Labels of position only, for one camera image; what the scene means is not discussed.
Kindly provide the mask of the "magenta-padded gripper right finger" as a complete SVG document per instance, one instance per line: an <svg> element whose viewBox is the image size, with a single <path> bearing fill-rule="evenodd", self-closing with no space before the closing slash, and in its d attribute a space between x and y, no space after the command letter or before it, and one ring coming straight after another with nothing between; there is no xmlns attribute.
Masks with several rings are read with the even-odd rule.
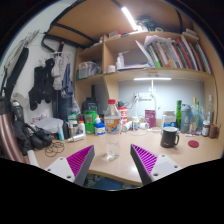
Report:
<svg viewBox="0 0 224 224"><path fill-rule="evenodd" d="M134 144L130 147L130 154L137 167L143 185L157 181L182 169L168 155L155 155Z"/></svg>

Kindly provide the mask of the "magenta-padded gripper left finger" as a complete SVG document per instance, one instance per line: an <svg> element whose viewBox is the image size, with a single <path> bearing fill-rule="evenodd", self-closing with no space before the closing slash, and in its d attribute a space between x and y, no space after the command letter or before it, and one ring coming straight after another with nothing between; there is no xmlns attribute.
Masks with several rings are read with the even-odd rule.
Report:
<svg viewBox="0 0 224 224"><path fill-rule="evenodd" d="M46 171L82 186L94 156L94 146L90 145L67 158L59 157Z"/></svg>

